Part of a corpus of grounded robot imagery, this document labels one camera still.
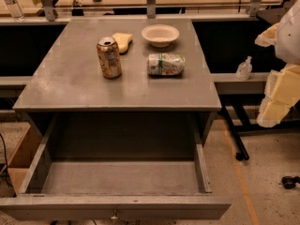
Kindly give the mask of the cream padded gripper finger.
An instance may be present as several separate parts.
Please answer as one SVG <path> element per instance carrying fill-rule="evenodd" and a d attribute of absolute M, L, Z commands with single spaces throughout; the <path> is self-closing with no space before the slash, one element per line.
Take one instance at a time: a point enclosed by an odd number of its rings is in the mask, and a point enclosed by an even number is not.
<path fill-rule="evenodd" d="M 257 123 L 263 128 L 272 128 L 300 100 L 300 66 L 287 64 L 281 71 L 272 70 L 267 77 L 264 94 Z"/>
<path fill-rule="evenodd" d="M 276 37 L 278 30 L 278 22 L 267 28 L 261 34 L 259 34 L 254 43 L 261 47 L 269 47 L 276 45 Z"/>

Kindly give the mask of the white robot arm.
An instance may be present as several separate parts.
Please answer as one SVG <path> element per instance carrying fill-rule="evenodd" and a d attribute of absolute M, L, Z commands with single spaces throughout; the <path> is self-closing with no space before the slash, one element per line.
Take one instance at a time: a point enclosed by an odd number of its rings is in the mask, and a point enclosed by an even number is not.
<path fill-rule="evenodd" d="M 281 71 L 272 70 L 267 77 L 257 123 L 272 128 L 300 100 L 300 0 L 297 0 L 280 22 L 255 39 L 262 47 L 273 46 L 276 58 L 286 63 Z"/>

